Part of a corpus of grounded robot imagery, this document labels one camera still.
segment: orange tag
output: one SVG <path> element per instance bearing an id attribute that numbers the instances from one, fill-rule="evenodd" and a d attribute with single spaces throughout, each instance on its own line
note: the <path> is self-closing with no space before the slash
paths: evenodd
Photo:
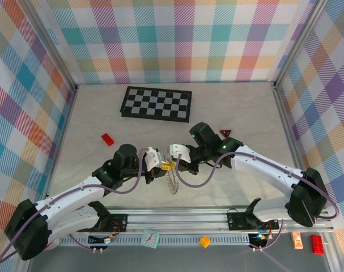
<path id="1" fill-rule="evenodd" d="M 303 241 L 301 240 L 301 235 L 299 231 L 293 231 L 291 233 L 292 243 L 295 249 L 303 249 Z"/>

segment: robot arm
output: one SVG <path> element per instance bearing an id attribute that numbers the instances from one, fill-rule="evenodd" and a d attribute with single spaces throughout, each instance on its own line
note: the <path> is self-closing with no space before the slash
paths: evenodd
<path id="1" fill-rule="evenodd" d="M 326 192 L 316 170 L 309 168 L 303 172 L 289 168 L 255 153 L 238 140 L 221 140 L 209 125 L 203 122 L 194 126 L 190 134 L 198 147 L 172 144 L 168 149 L 170 159 L 180 159 L 179 171 L 189 171 L 196 175 L 199 164 L 210 160 L 215 163 L 218 161 L 220 165 L 231 169 L 253 172 L 284 194 L 276 199 L 255 199 L 245 212 L 250 225 L 257 228 L 261 222 L 288 217 L 303 226 L 314 225 L 326 204 L 326 199 L 298 178 L 304 177 Z M 236 155 L 227 155 L 230 152 L 235 152 Z M 161 166 L 166 162 L 158 149 L 150 147 L 142 158 L 138 158 L 134 146 L 123 144 L 115 152 L 113 159 L 106 161 L 80 184 L 60 195 L 36 203 L 28 199 L 21 202 L 10 219 L 5 234 L 9 240 L 14 240 L 14 247 L 21 258 L 28 260 L 42 252 L 57 238 L 69 233 L 90 228 L 101 231 L 103 226 L 108 225 L 110 213 L 97 200 L 110 191 L 116 192 L 115 190 L 129 178 L 143 176 L 149 184 L 155 178 L 164 176 L 167 171 Z M 276 165 L 287 173 L 278 170 Z"/>
<path id="2" fill-rule="evenodd" d="M 283 193 L 283 197 L 275 199 L 255 199 L 245 212 L 250 225 L 257 227 L 261 222 L 287 218 L 306 227 L 315 224 L 327 200 L 300 178 L 311 182 L 326 194 L 318 171 L 308 168 L 304 172 L 301 169 L 290 168 L 256 153 L 238 140 L 221 140 L 211 127 L 203 122 L 191 128 L 189 132 L 198 147 L 186 145 L 187 150 L 182 150 L 176 144 L 169 147 L 169 153 L 175 160 L 180 157 L 180 171 L 189 171 L 196 175 L 199 164 L 209 160 L 216 163 L 222 155 L 231 152 L 232 155 L 223 158 L 219 162 L 220 165 L 254 173 Z"/>
<path id="3" fill-rule="evenodd" d="M 107 231 L 104 227 L 109 226 L 111 214 L 97 200 L 110 191 L 115 192 L 129 178 L 137 177 L 140 163 L 141 176 L 145 177 L 147 184 L 164 176 L 167 171 L 159 168 L 165 163 L 163 160 L 163 154 L 151 147 L 139 160 L 136 148 L 123 144 L 112 160 L 106 161 L 80 184 L 36 203 L 27 199 L 18 204 L 5 234 L 12 240 L 25 222 L 33 217 L 14 242 L 21 258 L 28 260 L 67 234 L 83 229 Z"/>

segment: yellow block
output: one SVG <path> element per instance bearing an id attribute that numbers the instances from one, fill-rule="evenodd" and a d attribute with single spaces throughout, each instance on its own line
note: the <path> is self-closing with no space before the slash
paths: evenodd
<path id="1" fill-rule="evenodd" d="M 199 243 L 204 247 L 204 248 L 207 248 L 210 244 L 211 244 L 211 240 L 204 236 L 202 237 L 202 239 L 199 241 Z"/>

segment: plaid backdrop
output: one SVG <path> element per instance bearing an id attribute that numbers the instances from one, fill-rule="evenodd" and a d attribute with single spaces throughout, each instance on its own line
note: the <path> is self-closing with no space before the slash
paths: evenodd
<path id="1" fill-rule="evenodd" d="M 272 80 L 315 0 L 32 2 L 75 81 L 100 84 Z"/>
<path id="2" fill-rule="evenodd" d="M 38 200 L 71 91 L 16 0 L 0 1 L 0 253 L 17 204 Z M 12 260 L 0 265 L 9 271 Z"/>
<path id="3" fill-rule="evenodd" d="M 305 167 L 320 171 L 339 203 L 344 253 L 344 0 L 331 0 L 300 52 L 282 95 Z"/>

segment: white floor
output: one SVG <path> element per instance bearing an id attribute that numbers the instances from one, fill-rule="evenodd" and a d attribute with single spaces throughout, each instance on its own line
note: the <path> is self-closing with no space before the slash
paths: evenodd
<path id="1" fill-rule="evenodd" d="M 293 167 L 281 120 L 270 83 L 189 83 L 149 84 L 174 90 L 193 91 L 190 122 L 168 122 L 121 117 L 120 107 L 126 85 L 81 86 L 67 130 L 50 195 L 83 181 L 121 144 L 130 143 L 138 150 L 152 146 L 166 152 L 171 143 L 196 145 L 189 129 L 203 121 L 216 132 L 232 129 L 230 137 L 242 141 L 256 152 Z M 115 144 L 108 147 L 101 135 L 108 133 Z M 183 173 L 194 184 L 205 181 L 211 168 L 200 166 L 198 176 Z M 128 181 L 119 190 L 126 190 Z M 169 192 L 162 177 L 150 185 L 144 178 L 128 195 L 109 194 L 106 206 L 207 206 L 248 205 L 251 200 L 274 198 L 282 194 L 256 176 L 226 167 L 217 170 L 203 188 L 192 189 L 180 183 L 176 195 Z"/>

